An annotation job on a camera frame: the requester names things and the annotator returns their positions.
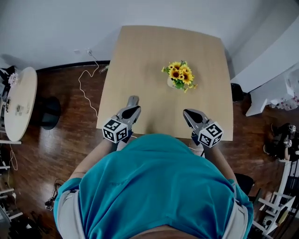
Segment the yellow flower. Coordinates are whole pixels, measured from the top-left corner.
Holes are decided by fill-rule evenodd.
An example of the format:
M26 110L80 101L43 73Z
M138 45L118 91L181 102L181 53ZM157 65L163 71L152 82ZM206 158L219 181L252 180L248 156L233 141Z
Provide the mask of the yellow flower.
M193 75L183 71L184 79L182 80L185 84L190 85L193 81Z
M180 70L180 66L181 66L181 62L173 62L171 63L173 65L173 67L177 70Z
M174 65L173 65L172 63L169 62L169 66L168 66L168 68L169 68L170 70L172 70L172 69L174 68Z
M169 76L171 79L178 79L179 75L182 74L182 71L177 70L177 69L171 69L169 71Z
M179 69L184 71L184 72L192 74L191 69L187 65L182 65Z
M178 76L178 79L179 79L179 80L183 80L183 79L184 79L184 75L183 75L183 74L180 74L180 75Z

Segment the bouquet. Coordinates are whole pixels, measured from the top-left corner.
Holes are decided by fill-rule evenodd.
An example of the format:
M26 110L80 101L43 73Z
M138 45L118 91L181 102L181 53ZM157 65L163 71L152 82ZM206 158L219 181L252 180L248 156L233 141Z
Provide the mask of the bouquet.
M19 80L20 79L18 73L13 73L10 75L8 83L10 84L10 87L13 87L14 85L18 84Z
M186 92L189 88L196 89L197 84L193 84L194 75L188 67L186 61L169 63L168 67L163 67L162 72L166 72L177 89Z

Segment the white cable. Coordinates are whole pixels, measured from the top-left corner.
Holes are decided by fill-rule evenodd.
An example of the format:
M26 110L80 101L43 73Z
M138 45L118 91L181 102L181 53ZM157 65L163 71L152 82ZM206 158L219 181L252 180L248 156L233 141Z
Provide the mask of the white cable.
M95 59L94 62L97 64L97 62L96 62L97 59L92 55L92 53L89 53L89 55L92 56L92 57ZM88 70L83 71L82 74L81 74L81 76L79 77L78 81L79 81L79 83L80 83L80 90L81 90L81 91L83 92L83 94L84 94L84 98L87 99L87 100L89 101L89 105L90 105L90 107L91 107L92 109L94 109L95 114L96 114L96 116L98 117L98 112L97 112L97 110L96 110L95 108L92 107L92 103L90 102L90 99L86 97L84 90L81 89L81 81L80 81L80 78L82 77L82 75L83 75L84 72L87 72L87 73L90 75L90 77L93 77L94 73L95 73L96 70L99 68L99 65L98 65L98 64L97 64L97 66L98 66L98 67L93 71L93 74L92 74L92 75L89 73Z
M10 165L10 162L11 162L11 164L12 164L12 166L14 168L14 163L13 163L13 158L14 158L15 159L15 163L16 163L16 169L14 168L14 170L18 171L18 161L17 161L17 159L16 159L16 157L14 155L13 149L11 148L11 144L9 144L9 146L10 146L11 151L10 151L10 160L9 160L9 164L8 165ZM8 169L8 177L7 177L7 184L9 186L9 188L10 188L10 185L9 185L9 172L10 172L10 168Z
M10 161L9 161L9 165L10 165L10 162L11 162L11 164L12 164L14 170L15 170L15 171L18 171L18 161L17 161L17 159L16 159L16 157L15 157L15 155L14 155L13 149L11 148L11 144L9 144L9 146L10 146L10 149L11 149L11 151L10 151Z
M188 147L188 148L193 149L195 151L201 151L201 150L203 150L202 148L201 149L194 149L194 148L191 148L191 147Z

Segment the white wall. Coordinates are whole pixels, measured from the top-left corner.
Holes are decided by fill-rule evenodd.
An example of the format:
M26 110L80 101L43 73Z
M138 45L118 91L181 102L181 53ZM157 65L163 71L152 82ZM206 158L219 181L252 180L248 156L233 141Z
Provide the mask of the white wall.
M267 50L299 15L294 0L280 0L274 6L259 29L232 56L236 75Z
M249 92L299 61L299 5L279 0L259 29L232 55L232 82Z
M242 70L233 83L249 92L299 62L299 17L257 59Z
M91 61L85 48L91 48L98 60L109 60L123 25L166 26L214 35L233 54L258 27L256 19L267 16L276 1L1 0L0 54L4 60L0 66L40 69Z

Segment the wooden table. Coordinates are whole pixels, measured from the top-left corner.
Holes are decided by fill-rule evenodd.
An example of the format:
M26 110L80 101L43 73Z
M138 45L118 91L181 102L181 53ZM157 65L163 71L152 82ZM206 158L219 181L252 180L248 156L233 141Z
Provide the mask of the wooden table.
M28 127L36 98L37 75L32 67L27 67L19 74L20 82L10 88L8 112L4 112L4 125L8 138L19 141ZM17 106L23 107L17 112Z
M172 89L163 66L186 60L195 75L196 90ZM129 96L140 98L137 134L163 133L190 138L183 110L201 110L233 139L233 104L224 49L219 38L176 28L124 26L109 65L100 102L97 128L121 108Z

